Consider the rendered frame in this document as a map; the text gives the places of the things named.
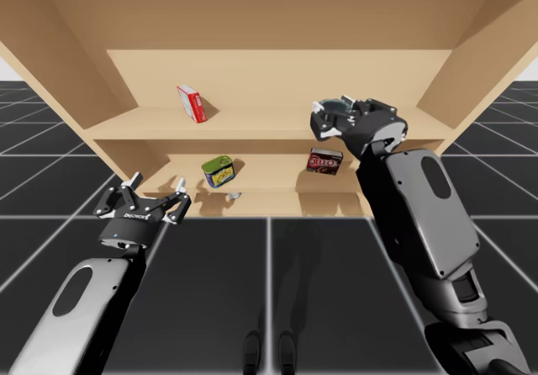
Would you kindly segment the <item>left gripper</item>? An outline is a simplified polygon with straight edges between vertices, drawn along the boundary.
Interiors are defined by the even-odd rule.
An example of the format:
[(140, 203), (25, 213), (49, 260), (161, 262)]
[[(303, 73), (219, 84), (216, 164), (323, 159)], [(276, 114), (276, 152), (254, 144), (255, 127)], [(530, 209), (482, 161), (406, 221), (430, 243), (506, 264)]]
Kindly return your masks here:
[(98, 200), (92, 214), (108, 221), (98, 237), (101, 244), (123, 250), (132, 246), (147, 249), (154, 243), (161, 221), (183, 221), (192, 203), (186, 179), (181, 177), (174, 192), (164, 198), (138, 197), (135, 190), (142, 180), (142, 174), (136, 172), (118, 187), (109, 187)]

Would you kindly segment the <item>brown carton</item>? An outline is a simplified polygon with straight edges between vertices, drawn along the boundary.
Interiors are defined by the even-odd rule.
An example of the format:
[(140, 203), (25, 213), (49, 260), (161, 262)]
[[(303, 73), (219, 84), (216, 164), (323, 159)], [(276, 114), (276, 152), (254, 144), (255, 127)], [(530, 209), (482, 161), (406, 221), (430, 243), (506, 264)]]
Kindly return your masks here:
[(343, 153), (340, 151), (312, 148), (306, 170), (335, 176), (342, 161)]

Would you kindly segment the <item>green and blue rectangular can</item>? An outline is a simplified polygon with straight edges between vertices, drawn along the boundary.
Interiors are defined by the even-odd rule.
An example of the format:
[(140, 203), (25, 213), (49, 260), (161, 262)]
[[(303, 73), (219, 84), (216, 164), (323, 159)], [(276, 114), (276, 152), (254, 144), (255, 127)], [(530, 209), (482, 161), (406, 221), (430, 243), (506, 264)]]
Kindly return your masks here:
[(219, 188), (235, 177), (232, 159), (227, 155), (203, 163), (202, 170), (211, 188)]

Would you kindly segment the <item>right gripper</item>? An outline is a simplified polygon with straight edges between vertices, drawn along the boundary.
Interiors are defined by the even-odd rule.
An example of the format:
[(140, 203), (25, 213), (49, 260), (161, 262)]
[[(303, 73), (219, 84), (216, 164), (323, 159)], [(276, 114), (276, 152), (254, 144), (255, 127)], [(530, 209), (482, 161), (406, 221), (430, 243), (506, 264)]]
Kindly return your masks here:
[(316, 140), (340, 137), (357, 159), (373, 143), (381, 145), (382, 153), (390, 153), (405, 140), (408, 124), (395, 107), (372, 98), (361, 101), (342, 95), (340, 100), (348, 114), (327, 114), (321, 101), (313, 102), (310, 128)]

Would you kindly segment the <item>red and white carton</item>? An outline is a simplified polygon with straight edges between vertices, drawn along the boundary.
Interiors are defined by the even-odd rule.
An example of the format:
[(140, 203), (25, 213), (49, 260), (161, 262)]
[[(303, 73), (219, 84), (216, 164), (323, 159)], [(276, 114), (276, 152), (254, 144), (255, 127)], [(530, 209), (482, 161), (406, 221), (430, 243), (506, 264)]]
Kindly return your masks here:
[(199, 92), (188, 85), (177, 86), (177, 91), (187, 115), (197, 124), (206, 122), (208, 119)]

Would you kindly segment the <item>pale wooden shelf unit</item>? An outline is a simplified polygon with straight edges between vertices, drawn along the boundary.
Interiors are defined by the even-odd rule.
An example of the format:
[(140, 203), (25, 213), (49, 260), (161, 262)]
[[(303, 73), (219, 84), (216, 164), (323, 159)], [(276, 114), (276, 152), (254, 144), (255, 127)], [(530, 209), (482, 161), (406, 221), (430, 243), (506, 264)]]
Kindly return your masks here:
[(441, 153), (538, 57), (538, 0), (0, 0), (0, 56), (144, 195), (185, 177), (193, 215), (367, 215), (350, 156), (306, 170), (313, 102), (375, 98)]

